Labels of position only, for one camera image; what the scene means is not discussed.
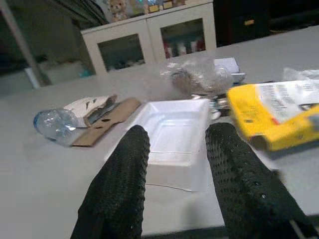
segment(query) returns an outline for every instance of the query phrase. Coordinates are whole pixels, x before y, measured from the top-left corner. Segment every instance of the styrofoam tray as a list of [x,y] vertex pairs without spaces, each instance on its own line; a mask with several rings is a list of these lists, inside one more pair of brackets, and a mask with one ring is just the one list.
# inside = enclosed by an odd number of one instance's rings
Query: styrofoam tray
[[209,100],[147,103],[132,124],[138,124],[150,138],[147,184],[206,190],[209,184],[205,130]]

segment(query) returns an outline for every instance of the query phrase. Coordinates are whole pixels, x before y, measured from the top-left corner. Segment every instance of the crushed plastic bottle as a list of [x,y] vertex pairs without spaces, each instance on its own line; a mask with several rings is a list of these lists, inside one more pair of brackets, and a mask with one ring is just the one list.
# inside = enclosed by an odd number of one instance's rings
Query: crushed plastic bottle
[[46,138],[58,144],[69,146],[74,139],[76,116],[66,109],[39,112],[33,120],[34,128]]

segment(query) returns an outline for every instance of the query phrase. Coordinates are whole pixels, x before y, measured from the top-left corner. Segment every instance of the white table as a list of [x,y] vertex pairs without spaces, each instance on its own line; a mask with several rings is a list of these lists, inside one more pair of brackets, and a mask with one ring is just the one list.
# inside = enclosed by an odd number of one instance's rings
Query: white table
[[[246,82],[279,79],[286,66],[319,68],[319,27],[218,48],[234,56]],[[127,122],[113,128],[94,148],[63,148],[38,134],[34,115],[78,98],[117,93],[146,100],[180,99],[151,67],[136,67],[0,99],[0,232],[4,239],[67,239],[77,210],[108,150],[124,135]],[[319,214],[319,144],[275,154],[286,185],[307,215]],[[214,189],[207,192],[146,186],[143,233],[224,225]]]

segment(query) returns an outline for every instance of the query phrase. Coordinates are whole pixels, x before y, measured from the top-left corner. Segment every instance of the white cabinet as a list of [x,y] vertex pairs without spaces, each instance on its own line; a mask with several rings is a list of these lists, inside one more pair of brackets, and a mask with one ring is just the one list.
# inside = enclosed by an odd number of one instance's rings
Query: white cabinet
[[211,0],[197,0],[191,5],[84,30],[82,35],[96,74],[103,75],[195,50],[214,51],[213,12]]
[[[183,54],[179,48],[185,47],[187,54],[191,53],[191,43],[201,44],[202,49],[209,51],[216,48],[212,2],[152,17],[147,23],[157,61]],[[172,53],[165,54],[164,43]]]

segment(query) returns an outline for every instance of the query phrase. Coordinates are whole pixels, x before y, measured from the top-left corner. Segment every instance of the cardboard piece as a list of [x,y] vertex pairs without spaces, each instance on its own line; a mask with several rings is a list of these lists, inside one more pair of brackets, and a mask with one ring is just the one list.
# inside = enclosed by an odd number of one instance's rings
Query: cardboard piece
[[72,146],[91,147],[104,135],[112,125],[124,122],[140,106],[135,98],[128,98],[115,107],[109,114],[101,117],[79,138],[73,142]]

